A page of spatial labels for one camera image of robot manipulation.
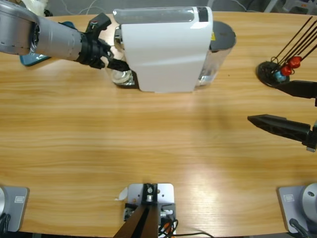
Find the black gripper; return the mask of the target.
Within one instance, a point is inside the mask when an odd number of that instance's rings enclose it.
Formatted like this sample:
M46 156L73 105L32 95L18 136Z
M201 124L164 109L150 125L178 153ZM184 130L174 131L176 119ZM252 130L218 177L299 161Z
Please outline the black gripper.
M312 81L293 80L281 83L276 88L294 97L307 99L317 97L317 83ZM317 122L311 129L309 124L268 114L248 116L247 119L256 127L271 134L301 142L306 146L307 151L317 150Z
M115 59L111 46L100 38L94 37L92 33L80 33L81 36L81 51L78 56L78 62L83 65L88 65L92 68L105 68L105 63L102 57L111 59L108 61L107 68L117 71L129 71L130 67L127 62Z

